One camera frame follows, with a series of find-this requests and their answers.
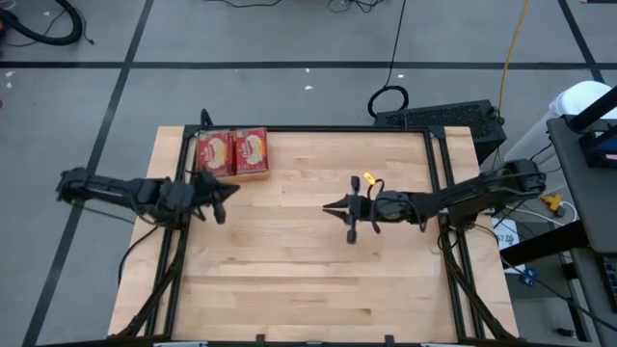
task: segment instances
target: snack box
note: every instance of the snack box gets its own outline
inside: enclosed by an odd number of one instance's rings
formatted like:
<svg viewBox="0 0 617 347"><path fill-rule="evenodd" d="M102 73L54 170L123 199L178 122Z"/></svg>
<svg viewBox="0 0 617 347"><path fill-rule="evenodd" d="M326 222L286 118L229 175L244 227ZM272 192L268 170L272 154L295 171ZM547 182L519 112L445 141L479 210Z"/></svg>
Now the snack box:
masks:
<svg viewBox="0 0 617 347"><path fill-rule="evenodd" d="M203 131L198 135L196 170L206 169L215 177L235 174L233 133Z"/></svg>
<svg viewBox="0 0 617 347"><path fill-rule="evenodd" d="M236 174L259 174L268 171L268 138L265 128L235 131Z"/></svg>

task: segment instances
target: wooden table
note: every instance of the wooden table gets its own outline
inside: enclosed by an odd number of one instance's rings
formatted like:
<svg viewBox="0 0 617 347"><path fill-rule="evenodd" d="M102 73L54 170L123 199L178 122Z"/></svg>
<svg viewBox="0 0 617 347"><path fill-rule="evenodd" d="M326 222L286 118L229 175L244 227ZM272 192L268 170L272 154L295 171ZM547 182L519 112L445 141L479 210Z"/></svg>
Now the wooden table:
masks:
<svg viewBox="0 0 617 347"><path fill-rule="evenodd" d="M182 127L160 127L148 177L174 177ZM446 128L456 181L478 174L468 128ZM225 204L227 223L191 223L173 339L454 342L443 255L435 218L424 233L408 224L345 225L321 211L370 172L386 189L431 191L425 147L414 133L268 133L271 176L242 184ZM434 141L440 171L442 159ZM444 186L443 172L440 173ZM362 193L368 183L362 179ZM479 224L490 227L488 218ZM132 242L149 230L137 221ZM137 247L124 266L110 334L121 330L152 290L163 232ZM467 233L477 292L517 334L495 239ZM473 336L462 291L467 335ZM167 298L157 331L162 332Z"/></svg>

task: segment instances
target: yellow cable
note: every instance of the yellow cable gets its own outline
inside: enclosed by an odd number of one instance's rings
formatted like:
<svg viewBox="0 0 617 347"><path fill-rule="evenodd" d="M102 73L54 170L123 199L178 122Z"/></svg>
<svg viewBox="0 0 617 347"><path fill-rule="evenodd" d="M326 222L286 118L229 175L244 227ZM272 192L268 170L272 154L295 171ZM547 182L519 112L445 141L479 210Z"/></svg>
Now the yellow cable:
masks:
<svg viewBox="0 0 617 347"><path fill-rule="evenodd" d="M514 31L514 37L512 37L512 42L510 42L510 49L508 49L508 55L505 58L505 64L503 65L503 72L501 73L501 87L499 88L499 105L497 106L499 109L499 114L501 115L501 106L503 105L503 93L505 92L505 81L508 78L508 66L510 65L510 59L512 58L512 53L514 52L514 46L517 44L517 40L519 39L519 32L523 27L524 17L527 15L527 11L529 10L529 0L524 0L523 10L521 11L521 16L519 17L519 22L517 23L517 28ZM497 148L496 157L501 162L501 154L499 152L499 147Z"/></svg>

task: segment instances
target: black metal frame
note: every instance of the black metal frame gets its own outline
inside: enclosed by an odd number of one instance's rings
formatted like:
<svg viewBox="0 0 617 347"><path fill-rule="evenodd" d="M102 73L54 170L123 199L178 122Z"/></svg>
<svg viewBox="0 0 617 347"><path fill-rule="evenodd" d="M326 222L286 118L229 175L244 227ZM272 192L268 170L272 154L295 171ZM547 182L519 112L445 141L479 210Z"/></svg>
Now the black metal frame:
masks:
<svg viewBox="0 0 617 347"><path fill-rule="evenodd" d="M180 153L176 166L175 179L184 179L186 169L186 158L190 147L190 142L195 134L201 129L218 130L218 129L239 129L250 128L263 125L211 125L211 121L205 123L204 114L202 113L201 125L185 125L182 135L182 143L180 146ZM426 156L429 167L429 174L431 177L431 183L433 191L440 190L439 175L437 169L437 163L435 160L435 153L433 149L432 139L436 137L439 140L443 170L445 173L445 180L447 185L454 184L454 174L450 164L450 156L447 148L447 142L445 137L445 131L443 126L430 126L430 127L414 127L404 128L400 127L375 127L375 126L312 126L312 125L276 125L265 126L269 132L413 132L421 133L424 137L424 144L426 147ZM139 322L136 326L129 326L118 335L111 335L105 340L95 341L83 341L74 342L69 344L62 344L63 346L71 347L87 347L87 346L152 346L153 343L172 342L172 333L174 330L175 313L177 308L177 300L179 296L179 287L182 279L182 267L184 262L184 255L186 253L186 246L188 240L188 232L190 226L191 216L186 215L183 217L183 227L179 229L179 238L177 241L176 252L174 260L168 266L170 258L170 251L172 240L174 238L175 230L165 229L163 236L163 242L161 244L161 252L158 259L158 265L156 269L156 276L154 281L154 288L152 294L147 299L146 303L140 310L140 312L148 313L143 321ZM449 225L443 218L439 218L440 232L448 233ZM469 261L469 250L465 233L463 231L457 233L458 246L460 260L465 274L466 280L469 282L471 288L475 289L473 282L473 272L471 270L471 264ZM442 246L444 249L450 249L451 244L448 237L442 237ZM457 340L459 344L473 345L473 346L533 346L533 347L557 347L556 345L528 343L524 341L505 341L495 339L485 339L483 322L475 307L469 306L471 311L472 324L474 328L475 337L467 337L465 329L465 320L463 318L463 312L461 308L461 300L459 297L459 285L451 274L447 274L448 287L450 291L450 301L452 303L452 314L454 318L454 325L456 329ZM156 320L158 316L159 302L163 293L167 288L171 286L169 295L169 304L167 312L165 314L164 330L162 334L154 334L154 327L156 326ZM145 335L137 336L138 331L142 328L142 325L146 324ZM255 341L207 341L209 347L227 347L227 346L324 346L324 347L381 347L381 346L409 346L419 347L424 346L426 343L396 343L394 342L394 336L385 335L384 342L373 343L333 343L333 342L266 342L265 335L259 334L255 337Z"/></svg>

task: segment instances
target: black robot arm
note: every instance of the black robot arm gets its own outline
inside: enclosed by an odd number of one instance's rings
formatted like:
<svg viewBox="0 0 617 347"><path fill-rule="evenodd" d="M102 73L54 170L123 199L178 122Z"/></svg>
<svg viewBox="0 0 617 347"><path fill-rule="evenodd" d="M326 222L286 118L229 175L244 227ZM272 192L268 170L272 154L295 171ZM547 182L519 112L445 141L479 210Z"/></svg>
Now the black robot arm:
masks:
<svg viewBox="0 0 617 347"><path fill-rule="evenodd" d="M200 171L192 184L166 178L121 180L89 174L84 168L62 173L56 188L58 200L101 200L133 210L138 216L150 216L151 223L178 227L180 215L194 214L202 219L202 206L212 206L217 223L225 222L223 202L240 186L219 182L212 173Z"/></svg>
<svg viewBox="0 0 617 347"><path fill-rule="evenodd" d="M372 222L377 233L381 231L377 223L408 222L420 224L424 230L428 219L444 211L451 226L461 227L475 222L478 213L487 208L537 198L546 187L545 178L534 162L516 160L435 193L384 191L381 181L381 190L373 200L370 189L368 197L358 194L360 179L353 176L352 193L323 207L349 226L347 242L355 243L357 221Z"/></svg>

